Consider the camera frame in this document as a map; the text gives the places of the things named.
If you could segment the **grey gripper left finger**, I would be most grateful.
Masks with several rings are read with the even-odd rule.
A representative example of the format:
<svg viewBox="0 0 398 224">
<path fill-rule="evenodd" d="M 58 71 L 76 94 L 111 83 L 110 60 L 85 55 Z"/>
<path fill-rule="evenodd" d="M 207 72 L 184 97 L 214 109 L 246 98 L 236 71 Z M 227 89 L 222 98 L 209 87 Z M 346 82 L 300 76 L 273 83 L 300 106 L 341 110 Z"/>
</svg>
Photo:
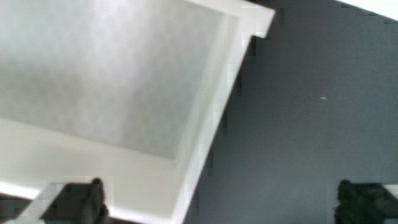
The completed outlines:
<svg viewBox="0 0 398 224">
<path fill-rule="evenodd" d="M 108 224 L 101 179 L 86 183 L 49 183 L 14 224 Z"/>
</svg>

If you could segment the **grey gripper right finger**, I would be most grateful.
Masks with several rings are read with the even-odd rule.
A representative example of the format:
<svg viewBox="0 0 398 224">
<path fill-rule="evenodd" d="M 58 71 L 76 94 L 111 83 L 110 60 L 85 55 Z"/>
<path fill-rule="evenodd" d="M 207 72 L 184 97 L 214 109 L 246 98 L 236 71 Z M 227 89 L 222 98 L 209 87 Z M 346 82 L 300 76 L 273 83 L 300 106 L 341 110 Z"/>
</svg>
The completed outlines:
<svg viewBox="0 0 398 224">
<path fill-rule="evenodd" d="M 383 224 L 398 220 L 398 198 L 380 183 L 353 183 L 337 186 L 333 224 Z"/>
</svg>

